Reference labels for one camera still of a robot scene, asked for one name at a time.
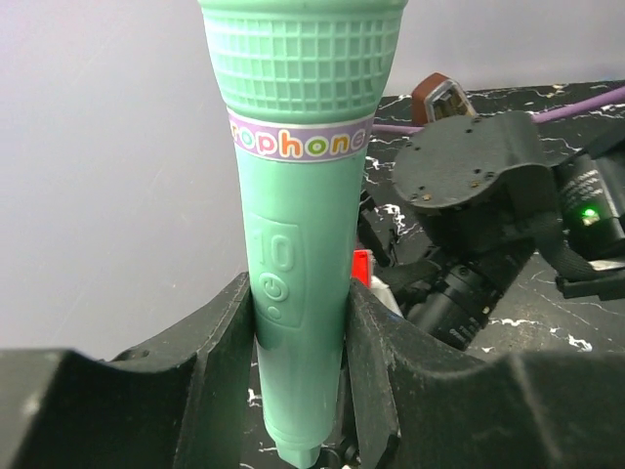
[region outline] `mint green microphone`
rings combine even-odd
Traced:
[[[364,159],[407,0],[199,0],[229,122],[265,425],[314,465],[335,418]]]

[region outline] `green led light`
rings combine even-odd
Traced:
[[[599,220],[599,213],[593,208],[587,208],[582,212],[582,223],[586,227],[590,227],[594,223],[599,222]]]

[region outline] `grey background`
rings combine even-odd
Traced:
[[[624,77],[623,24],[622,0],[411,0],[387,92]],[[108,359],[245,270],[194,0],[3,0],[0,71],[0,347]]]

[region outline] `microphone label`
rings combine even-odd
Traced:
[[[229,110],[234,144],[274,161],[315,163],[347,158],[366,149],[373,114],[332,124],[277,124],[248,119]]]

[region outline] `black marble surface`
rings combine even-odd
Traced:
[[[625,81],[514,88],[469,93],[482,115],[506,110],[540,112],[582,101],[625,85]],[[615,105],[539,125],[544,150],[558,161],[585,145],[612,119],[625,118],[625,105]],[[384,98],[378,123],[410,125],[410,97]],[[371,138],[366,162],[365,186],[376,192],[391,186],[394,158],[403,146],[398,135],[377,133]],[[400,235],[402,261],[423,252],[428,240],[400,199],[376,199],[380,219],[392,220]],[[479,334],[468,353],[482,360],[520,350],[569,350],[572,352],[625,352],[625,301],[600,303],[596,298],[563,300],[554,286],[554,272],[538,255],[499,303],[489,327]],[[256,364],[252,363],[249,413],[241,456],[241,468],[288,467],[275,452],[265,431]]]

